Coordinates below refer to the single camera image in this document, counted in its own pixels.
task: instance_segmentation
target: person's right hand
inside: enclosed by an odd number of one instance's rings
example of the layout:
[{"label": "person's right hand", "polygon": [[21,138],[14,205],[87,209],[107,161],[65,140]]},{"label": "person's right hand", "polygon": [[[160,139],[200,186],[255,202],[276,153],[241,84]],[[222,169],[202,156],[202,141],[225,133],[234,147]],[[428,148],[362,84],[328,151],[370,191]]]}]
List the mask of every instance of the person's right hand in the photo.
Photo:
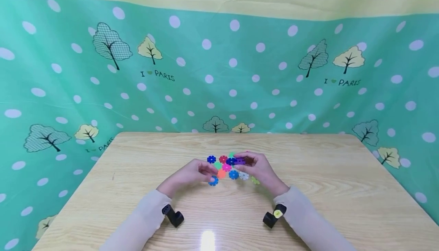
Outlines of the person's right hand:
[{"label": "person's right hand", "polygon": [[289,190],[288,185],[281,181],[275,174],[264,154],[241,152],[236,153],[234,157],[244,158],[246,162],[245,165],[234,165],[234,168],[257,178],[274,197],[286,193]]}]

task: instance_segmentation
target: sleeve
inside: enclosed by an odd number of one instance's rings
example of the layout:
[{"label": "sleeve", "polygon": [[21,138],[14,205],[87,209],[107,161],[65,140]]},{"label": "sleeve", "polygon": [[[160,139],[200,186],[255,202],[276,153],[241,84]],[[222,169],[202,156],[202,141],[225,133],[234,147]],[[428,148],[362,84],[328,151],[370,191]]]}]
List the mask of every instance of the sleeve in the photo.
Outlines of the sleeve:
[{"label": "sleeve", "polygon": [[162,208],[170,203],[171,199],[165,194],[157,190],[149,192],[99,250],[141,251],[160,228],[165,218]]},{"label": "sleeve", "polygon": [[284,218],[311,251],[355,251],[296,187],[275,197],[274,202],[287,208]]}]

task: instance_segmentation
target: tree print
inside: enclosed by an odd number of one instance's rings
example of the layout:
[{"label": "tree print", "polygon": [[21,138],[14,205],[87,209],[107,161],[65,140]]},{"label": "tree print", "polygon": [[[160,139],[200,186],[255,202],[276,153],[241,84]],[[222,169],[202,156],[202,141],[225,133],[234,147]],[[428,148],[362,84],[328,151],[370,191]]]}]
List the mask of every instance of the tree print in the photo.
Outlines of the tree print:
[{"label": "tree print", "polygon": [[352,128],[361,142],[376,146],[378,143],[378,121],[361,122]]},{"label": "tree print", "polygon": [[94,126],[89,126],[87,124],[83,124],[80,126],[78,132],[75,133],[76,139],[90,139],[91,142],[95,142],[93,138],[95,138],[99,133],[99,129]]},{"label": "tree print", "polygon": [[93,45],[102,57],[114,61],[117,70],[119,66],[116,61],[126,60],[133,55],[130,46],[119,38],[118,32],[104,22],[98,23],[98,30],[93,36]]},{"label": "tree print", "polygon": [[139,55],[152,59],[152,64],[155,65],[155,60],[161,60],[162,53],[157,49],[155,44],[149,37],[145,37],[145,40],[138,47]]},{"label": "tree print", "polygon": [[323,39],[314,47],[305,57],[302,58],[298,67],[301,70],[308,70],[306,77],[309,77],[309,72],[312,68],[319,68],[328,63],[328,54],[326,53],[326,40]]},{"label": "tree print", "polygon": [[229,126],[218,116],[213,116],[203,124],[203,129],[210,132],[224,132],[229,130]]},{"label": "tree print", "polygon": [[37,152],[49,147],[53,147],[57,152],[60,152],[61,150],[57,145],[69,139],[71,137],[67,133],[57,131],[52,127],[34,124],[30,127],[30,133],[26,138],[24,147],[28,152]]},{"label": "tree print", "polygon": [[249,126],[243,122],[232,128],[232,132],[234,133],[247,133],[249,131]]},{"label": "tree print", "polygon": [[381,159],[383,159],[381,162],[382,165],[384,162],[387,162],[388,165],[396,169],[399,169],[401,166],[399,163],[398,150],[396,148],[380,147],[378,148],[378,154],[380,155]]},{"label": "tree print", "polygon": [[364,58],[361,54],[362,52],[358,49],[358,46],[352,46],[346,52],[335,57],[333,63],[336,66],[344,67],[343,74],[346,74],[348,67],[354,68],[364,66]]}]

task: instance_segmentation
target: teal fabric backdrop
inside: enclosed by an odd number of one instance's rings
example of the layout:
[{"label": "teal fabric backdrop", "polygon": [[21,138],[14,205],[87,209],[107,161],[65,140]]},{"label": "teal fabric backdrop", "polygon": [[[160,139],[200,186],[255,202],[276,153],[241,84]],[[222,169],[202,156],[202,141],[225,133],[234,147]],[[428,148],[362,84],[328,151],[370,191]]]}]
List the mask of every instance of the teal fabric backdrop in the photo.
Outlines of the teal fabric backdrop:
[{"label": "teal fabric backdrop", "polygon": [[353,134],[439,220],[437,14],[313,22],[105,0],[0,10],[0,249],[30,250],[124,131]]}]

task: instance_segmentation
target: table surface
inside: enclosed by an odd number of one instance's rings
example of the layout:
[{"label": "table surface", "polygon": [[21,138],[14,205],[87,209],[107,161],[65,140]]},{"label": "table surface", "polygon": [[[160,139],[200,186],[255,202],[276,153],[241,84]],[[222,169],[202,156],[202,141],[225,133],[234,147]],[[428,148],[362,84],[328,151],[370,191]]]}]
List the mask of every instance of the table surface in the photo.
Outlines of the table surface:
[{"label": "table surface", "polygon": [[[354,136],[120,133],[34,251],[98,250],[142,196],[186,162],[244,150],[265,153],[358,251],[439,246],[439,227]],[[283,219],[272,230],[263,224],[272,200],[251,180],[190,187],[173,204],[185,221],[176,229],[165,218],[144,250],[308,250]]]}]

